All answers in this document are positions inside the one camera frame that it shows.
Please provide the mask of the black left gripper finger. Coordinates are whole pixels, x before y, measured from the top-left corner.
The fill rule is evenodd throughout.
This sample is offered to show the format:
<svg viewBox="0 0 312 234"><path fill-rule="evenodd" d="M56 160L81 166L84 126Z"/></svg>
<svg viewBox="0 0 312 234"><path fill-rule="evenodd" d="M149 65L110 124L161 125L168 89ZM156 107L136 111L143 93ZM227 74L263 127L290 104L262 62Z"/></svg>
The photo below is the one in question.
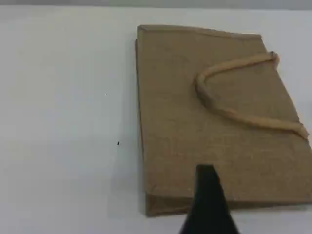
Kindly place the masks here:
<svg viewBox="0 0 312 234"><path fill-rule="evenodd" d="M181 234L238 234L219 176L212 165L197 165L195 196Z"/></svg>

